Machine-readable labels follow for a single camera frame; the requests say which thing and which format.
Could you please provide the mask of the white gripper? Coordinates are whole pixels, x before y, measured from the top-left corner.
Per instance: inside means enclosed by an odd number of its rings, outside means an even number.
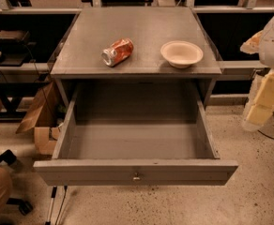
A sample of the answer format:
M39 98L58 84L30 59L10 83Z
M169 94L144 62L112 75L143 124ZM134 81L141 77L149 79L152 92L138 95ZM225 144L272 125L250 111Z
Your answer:
M245 41L240 50L243 53L255 54L259 52L262 31L257 32ZM267 75L254 75L248 101L245 104L241 126L247 131L261 128L274 113L274 69Z

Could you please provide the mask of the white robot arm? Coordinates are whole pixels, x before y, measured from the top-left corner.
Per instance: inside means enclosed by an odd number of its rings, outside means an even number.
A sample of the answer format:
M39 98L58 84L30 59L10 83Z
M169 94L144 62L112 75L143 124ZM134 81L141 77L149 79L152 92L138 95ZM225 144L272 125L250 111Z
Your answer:
M243 113L242 127L255 131L274 113L274 16L262 31L244 42L240 50L248 54L257 53L260 62L270 68L268 74L254 76Z

